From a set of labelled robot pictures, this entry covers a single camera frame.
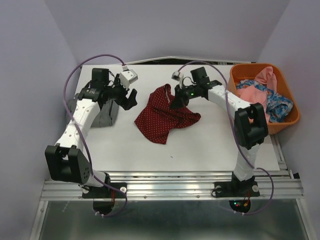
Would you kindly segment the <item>grey skirt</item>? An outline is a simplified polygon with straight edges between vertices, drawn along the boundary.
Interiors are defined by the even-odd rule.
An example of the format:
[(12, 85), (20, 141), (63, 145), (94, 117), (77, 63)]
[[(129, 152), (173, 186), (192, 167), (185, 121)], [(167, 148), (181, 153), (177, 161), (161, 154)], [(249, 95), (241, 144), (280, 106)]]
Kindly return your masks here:
[[(75, 112), (77, 100), (75, 98), (70, 99), (67, 102), (67, 107), (71, 114)], [(119, 105), (114, 100), (107, 101), (97, 116), (94, 118), (91, 128), (105, 128), (111, 127), (115, 124), (119, 112)], [(66, 113), (66, 122), (69, 123), (71, 118)]]

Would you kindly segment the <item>red dotted skirt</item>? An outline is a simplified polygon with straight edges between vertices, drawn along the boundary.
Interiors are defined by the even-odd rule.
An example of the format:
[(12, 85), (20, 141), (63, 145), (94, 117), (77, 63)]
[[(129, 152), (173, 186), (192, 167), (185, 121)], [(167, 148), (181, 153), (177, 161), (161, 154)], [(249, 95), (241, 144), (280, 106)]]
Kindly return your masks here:
[(135, 119), (136, 127), (152, 143), (165, 145), (171, 130), (190, 127), (201, 119), (199, 113), (185, 106), (171, 109), (174, 99), (169, 84), (158, 87), (149, 95), (146, 107)]

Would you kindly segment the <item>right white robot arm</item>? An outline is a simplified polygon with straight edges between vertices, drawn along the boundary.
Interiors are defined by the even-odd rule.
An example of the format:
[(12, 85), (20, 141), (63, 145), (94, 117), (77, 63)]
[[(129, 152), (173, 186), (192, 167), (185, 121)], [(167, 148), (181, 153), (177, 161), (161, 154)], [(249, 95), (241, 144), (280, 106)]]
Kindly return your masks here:
[(258, 194), (255, 162), (260, 145), (269, 134), (263, 106), (239, 98), (218, 80), (210, 80), (204, 67), (191, 71), (191, 85), (184, 84), (185, 76), (179, 70), (171, 78), (178, 81), (171, 109), (186, 107), (191, 99), (201, 97), (224, 108), (228, 114), (238, 154), (231, 181), (215, 184), (216, 196)]

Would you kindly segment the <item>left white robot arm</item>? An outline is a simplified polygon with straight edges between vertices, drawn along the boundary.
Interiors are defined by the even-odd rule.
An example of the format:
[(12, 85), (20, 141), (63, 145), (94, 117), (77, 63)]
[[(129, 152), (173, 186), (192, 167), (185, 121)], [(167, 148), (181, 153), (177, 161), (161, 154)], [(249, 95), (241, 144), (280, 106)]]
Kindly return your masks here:
[(108, 173), (94, 170), (90, 154), (83, 153), (89, 149), (89, 130), (107, 102), (114, 101), (126, 111), (137, 105), (137, 91), (129, 88), (137, 73), (123, 66), (114, 81), (109, 75), (107, 68), (92, 69), (91, 80), (78, 93), (74, 111), (68, 113), (70, 121), (63, 134), (44, 153), (52, 180), (94, 187), (100, 197), (111, 193), (111, 180)]

